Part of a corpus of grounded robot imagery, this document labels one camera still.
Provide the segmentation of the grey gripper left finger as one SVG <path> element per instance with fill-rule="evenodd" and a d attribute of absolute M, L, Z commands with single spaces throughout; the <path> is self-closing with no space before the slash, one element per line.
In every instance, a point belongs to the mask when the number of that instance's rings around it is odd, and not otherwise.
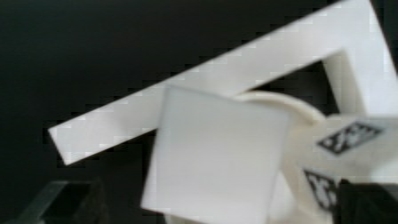
<path fill-rule="evenodd" d="M 102 181 L 52 181 L 11 224 L 109 224 Z"/>

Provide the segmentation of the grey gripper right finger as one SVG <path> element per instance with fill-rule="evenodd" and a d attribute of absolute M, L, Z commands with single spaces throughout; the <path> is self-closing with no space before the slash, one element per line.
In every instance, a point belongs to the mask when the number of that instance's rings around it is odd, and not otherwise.
<path fill-rule="evenodd" d="M 340 181 L 334 224 L 398 224 L 398 184 Z"/>

